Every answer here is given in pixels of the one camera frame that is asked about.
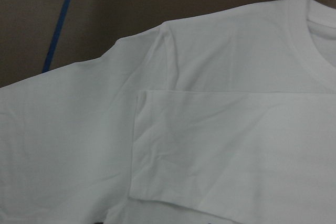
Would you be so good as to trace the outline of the white long-sleeve printed shirt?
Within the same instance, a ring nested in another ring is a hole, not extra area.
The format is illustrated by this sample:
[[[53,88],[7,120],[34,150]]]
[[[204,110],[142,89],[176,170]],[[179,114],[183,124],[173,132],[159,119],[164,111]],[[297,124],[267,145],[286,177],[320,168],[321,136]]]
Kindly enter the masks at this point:
[[[1,223],[335,223],[335,9],[171,20],[1,88]]]

